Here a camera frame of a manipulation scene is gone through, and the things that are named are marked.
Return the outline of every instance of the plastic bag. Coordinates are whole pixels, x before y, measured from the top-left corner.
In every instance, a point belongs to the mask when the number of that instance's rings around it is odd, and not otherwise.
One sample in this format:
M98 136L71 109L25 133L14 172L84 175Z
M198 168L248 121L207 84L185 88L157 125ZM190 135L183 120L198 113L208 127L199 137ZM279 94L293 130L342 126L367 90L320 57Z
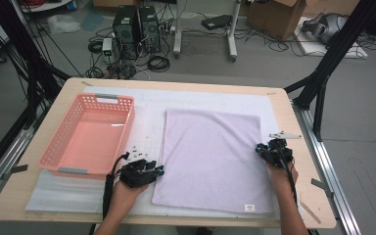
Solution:
M51 34L75 32L80 30L80 24L72 16L56 15L47 19Z

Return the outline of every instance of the gray floor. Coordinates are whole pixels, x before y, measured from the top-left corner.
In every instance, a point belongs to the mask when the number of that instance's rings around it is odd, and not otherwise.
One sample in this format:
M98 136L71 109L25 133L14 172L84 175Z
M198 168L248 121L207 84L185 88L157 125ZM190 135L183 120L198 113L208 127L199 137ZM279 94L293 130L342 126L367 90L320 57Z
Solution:
M71 14L81 23L89 16L87 11ZM87 39L111 23L111 20L104 19L93 31L58 34L54 39L83 73L89 67ZM55 66L77 74L49 38L44 39L50 45ZM165 73L148 71L149 78L155 81L286 87L309 75L321 60L318 57L297 57L291 50L275 52L258 36L247 42L238 39L236 45L239 56L236 63L231 63L225 38L184 34L179 59L169 54L170 69ZM292 45L300 53L298 45ZM322 137L361 233L376 234L376 50L365 51L369 56L367 60L344 59L330 78ZM139 72L134 79L147 80L148 76ZM12 65L0 64L0 139L24 107L24 94ZM77 223L0 221L0 234L87 234L89 227L89 224ZM344 234L340 225L319 232ZM183 233L192 234L193 229ZM266 234L280 233L270 229Z

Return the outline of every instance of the cloth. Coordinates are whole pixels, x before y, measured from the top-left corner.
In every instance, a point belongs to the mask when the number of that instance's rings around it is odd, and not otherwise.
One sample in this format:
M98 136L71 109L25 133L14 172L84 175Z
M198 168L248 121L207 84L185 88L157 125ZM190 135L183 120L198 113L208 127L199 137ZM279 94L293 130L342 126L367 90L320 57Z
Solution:
M273 212L259 116L168 109L152 202L225 212Z

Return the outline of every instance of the basket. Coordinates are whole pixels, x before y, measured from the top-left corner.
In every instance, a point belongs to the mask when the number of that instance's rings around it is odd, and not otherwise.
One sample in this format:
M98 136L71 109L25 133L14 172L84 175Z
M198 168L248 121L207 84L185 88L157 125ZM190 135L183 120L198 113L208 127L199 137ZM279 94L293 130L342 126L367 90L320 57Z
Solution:
M128 96L77 95L38 165L56 175L104 179L125 152L133 103Z

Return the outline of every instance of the white label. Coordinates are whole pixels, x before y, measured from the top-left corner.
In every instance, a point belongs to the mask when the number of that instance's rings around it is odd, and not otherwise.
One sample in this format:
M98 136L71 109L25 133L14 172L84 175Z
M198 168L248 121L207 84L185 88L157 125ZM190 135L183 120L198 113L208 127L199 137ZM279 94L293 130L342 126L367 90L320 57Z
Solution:
M255 205L252 205L252 204L244 205L244 212L255 212L255 211L256 211Z

